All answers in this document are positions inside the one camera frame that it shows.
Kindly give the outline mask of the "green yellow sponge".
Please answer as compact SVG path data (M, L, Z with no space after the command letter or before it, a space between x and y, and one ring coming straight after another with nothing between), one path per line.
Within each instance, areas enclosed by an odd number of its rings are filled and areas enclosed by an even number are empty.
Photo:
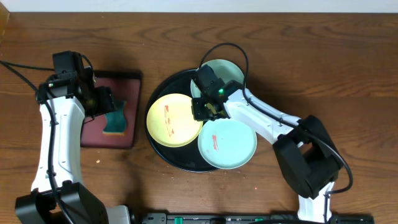
M103 129L103 134L106 135L124 135L127 129L127 121L124 115L124 108L126 101L117 101L117 110L111 113L106 113L106 125Z

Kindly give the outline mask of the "yellow plate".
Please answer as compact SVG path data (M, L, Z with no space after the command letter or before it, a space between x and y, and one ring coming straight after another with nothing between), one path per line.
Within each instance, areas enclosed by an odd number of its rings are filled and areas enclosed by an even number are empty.
M203 122L192 114L192 98L180 93L160 97L150 106L146 118L150 136L167 147L182 147L200 133Z

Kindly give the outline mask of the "light blue plate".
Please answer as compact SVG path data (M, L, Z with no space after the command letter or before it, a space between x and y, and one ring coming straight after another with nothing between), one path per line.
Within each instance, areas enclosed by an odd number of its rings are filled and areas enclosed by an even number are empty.
M243 166L254 155L257 135L249 126L233 119L208 121L198 136L204 160L219 169Z

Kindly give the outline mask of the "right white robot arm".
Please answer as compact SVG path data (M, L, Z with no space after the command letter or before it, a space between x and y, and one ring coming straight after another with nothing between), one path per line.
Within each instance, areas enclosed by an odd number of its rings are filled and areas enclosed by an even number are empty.
M328 223L338 173L347 167L323 123L301 119L259 100L237 81L191 82L193 116L199 121L230 118L262 136L274 150L282 175L298 194L298 219Z

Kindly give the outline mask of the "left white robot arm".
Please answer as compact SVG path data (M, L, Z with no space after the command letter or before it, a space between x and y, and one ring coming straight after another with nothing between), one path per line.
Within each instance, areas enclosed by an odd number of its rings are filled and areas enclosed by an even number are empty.
M42 117L39 167L31 192L16 200L22 223L130 223L125 205L105 207L83 184L80 136L87 116L110 112L108 87L87 68L58 68L36 89Z

